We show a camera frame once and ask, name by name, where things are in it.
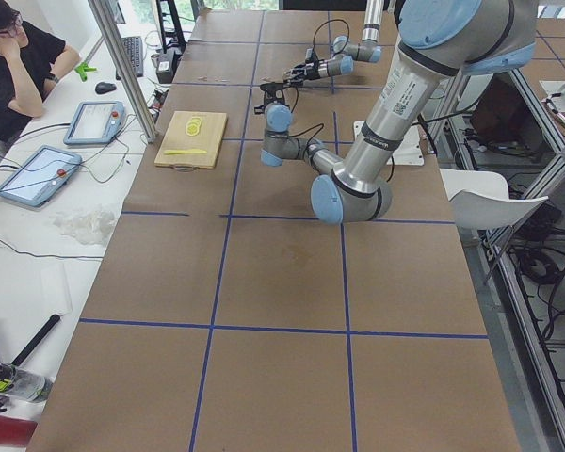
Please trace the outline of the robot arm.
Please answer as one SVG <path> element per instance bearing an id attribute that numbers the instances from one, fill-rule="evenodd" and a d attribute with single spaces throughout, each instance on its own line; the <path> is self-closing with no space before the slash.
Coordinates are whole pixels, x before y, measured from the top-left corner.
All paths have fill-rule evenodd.
<path id="1" fill-rule="evenodd" d="M 329 58 L 320 58 L 315 50 L 315 37 L 324 24 L 320 25 L 314 32 L 312 45 L 306 50 L 304 61 L 285 73 L 283 84 L 286 87 L 301 87 L 305 81 L 349 74 L 353 71 L 355 61 L 378 62 L 382 53 L 379 46 L 380 23 L 389 5 L 389 1 L 367 1 L 362 39 L 352 42 L 349 25 L 345 23 L 347 33 L 335 38 Z"/>
<path id="2" fill-rule="evenodd" d="M 262 163 L 277 167 L 286 160 L 303 160 L 316 170 L 311 205 L 325 223 L 379 218 L 392 201 L 391 188 L 379 174 L 433 91 L 458 73 L 502 73 L 524 66 L 534 55 L 538 5 L 519 0 L 367 2 L 360 42 L 339 37 L 332 58 L 308 53 L 283 82 L 261 85 L 264 103 L 255 111 L 266 118 Z M 314 138 L 291 137 L 293 116 L 283 90 L 304 80 L 350 73 L 356 61 L 378 61 L 379 26 L 386 10 L 397 12 L 397 57 L 348 154 L 331 153 Z"/>

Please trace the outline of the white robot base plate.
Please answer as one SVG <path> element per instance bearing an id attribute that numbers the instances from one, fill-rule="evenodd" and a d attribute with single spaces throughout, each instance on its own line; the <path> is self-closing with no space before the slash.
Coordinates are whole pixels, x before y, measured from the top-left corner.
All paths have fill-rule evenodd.
<path id="1" fill-rule="evenodd" d="M 416 126 L 412 126 L 401 140 L 380 137 L 364 121 L 354 122 L 354 144 L 345 158 L 352 168 L 377 168 L 381 170 L 394 160 L 400 165 L 423 165 L 420 137 Z"/>

